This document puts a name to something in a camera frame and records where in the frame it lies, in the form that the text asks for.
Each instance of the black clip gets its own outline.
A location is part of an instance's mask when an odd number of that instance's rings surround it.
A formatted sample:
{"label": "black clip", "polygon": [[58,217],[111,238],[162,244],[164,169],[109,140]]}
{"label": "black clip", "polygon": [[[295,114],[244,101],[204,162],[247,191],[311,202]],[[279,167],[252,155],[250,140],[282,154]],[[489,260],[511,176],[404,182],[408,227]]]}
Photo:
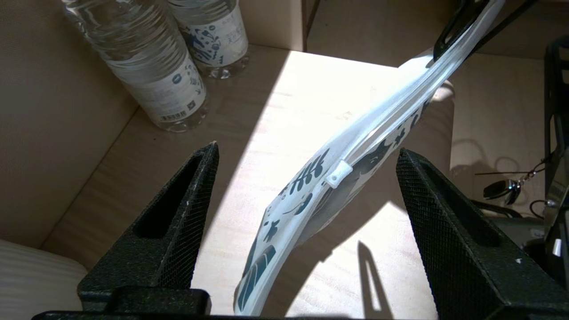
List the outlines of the black clip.
{"label": "black clip", "polygon": [[[437,61],[468,27],[476,21],[488,2],[490,2],[490,0],[460,0],[459,8],[455,11],[450,22],[445,26],[439,39],[435,42],[433,61]],[[449,34],[452,31],[454,31],[454,34],[449,38]]]}
{"label": "black clip", "polygon": [[[531,8],[538,0],[526,0],[514,11],[512,11],[502,22],[500,22],[496,27],[490,30],[480,41],[476,44],[472,52],[468,56],[471,56],[474,52],[480,49],[488,41],[494,38],[495,35],[500,33],[505,27],[510,25],[512,21],[516,20],[522,13]],[[437,61],[447,50],[452,46],[456,40],[470,27],[478,16],[482,13],[482,10],[489,3],[489,0],[460,0],[459,8],[455,11],[452,16],[451,21],[444,28],[443,33],[440,34],[439,39],[435,42],[435,47],[433,51],[433,61]]]}

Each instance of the plastic bag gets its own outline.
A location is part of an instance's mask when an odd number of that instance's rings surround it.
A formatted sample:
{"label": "plastic bag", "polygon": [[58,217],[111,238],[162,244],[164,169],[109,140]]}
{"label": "plastic bag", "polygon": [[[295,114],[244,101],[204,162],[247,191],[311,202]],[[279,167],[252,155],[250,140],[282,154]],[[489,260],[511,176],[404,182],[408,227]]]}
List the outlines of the plastic bag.
{"label": "plastic bag", "polygon": [[258,316],[294,246],[324,228],[405,139],[445,80],[484,36],[504,0],[492,0],[473,25],[432,62],[432,49],[398,68],[377,107],[337,133],[265,209],[236,290],[237,315]]}

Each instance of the light wood table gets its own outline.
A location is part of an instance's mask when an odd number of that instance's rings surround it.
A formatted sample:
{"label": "light wood table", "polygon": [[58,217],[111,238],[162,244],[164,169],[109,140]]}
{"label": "light wood table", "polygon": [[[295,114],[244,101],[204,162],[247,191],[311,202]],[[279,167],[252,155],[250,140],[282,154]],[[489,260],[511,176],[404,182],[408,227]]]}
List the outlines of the light wood table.
{"label": "light wood table", "polygon": [[[164,132],[137,111],[43,249],[91,268],[184,160],[215,140],[220,164],[192,287],[211,295],[212,314],[233,314],[265,207],[334,132],[374,105],[396,71],[252,46],[242,74],[206,81],[210,112],[197,129]],[[447,174],[452,90],[435,98],[403,145]],[[396,154],[332,224],[292,252],[264,315],[436,317],[397,185]]]}

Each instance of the plastic water bottle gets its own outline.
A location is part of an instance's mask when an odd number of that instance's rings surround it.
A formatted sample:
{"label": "plastic water bottle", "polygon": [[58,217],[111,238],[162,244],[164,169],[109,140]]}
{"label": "plastic water bottle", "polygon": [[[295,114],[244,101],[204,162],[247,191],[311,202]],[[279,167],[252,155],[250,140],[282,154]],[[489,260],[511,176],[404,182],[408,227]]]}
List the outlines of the plastic water bottle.
{"label": "plastic water bottle", "polygon": [[162,0],[62,0],[65,13],[160,128],[205,117],[205,85]]}
{"label": "plastic water bottle", "polygon": [[198,68],[229,78],[247,66],[249,41],[237,0],[168,0]]}

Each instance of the bottle label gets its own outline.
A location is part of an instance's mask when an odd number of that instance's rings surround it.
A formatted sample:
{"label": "bottle label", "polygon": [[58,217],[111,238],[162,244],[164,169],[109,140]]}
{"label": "bottle label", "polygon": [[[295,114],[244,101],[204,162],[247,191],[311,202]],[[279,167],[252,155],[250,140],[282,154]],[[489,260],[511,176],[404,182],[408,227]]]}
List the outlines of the bottle label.
{"label": "bottle label", "polygon": [[234,63],[249,46],[239,6],[213,23],[187,26],[183,33],[194,59],[210,67]]}
{"label": "bottle label", "polygon": [[205,86],[186,51],[183,63],[164,79],[127,85],[144,111],[156,122],[175,122],[196,112],[205,100]]}

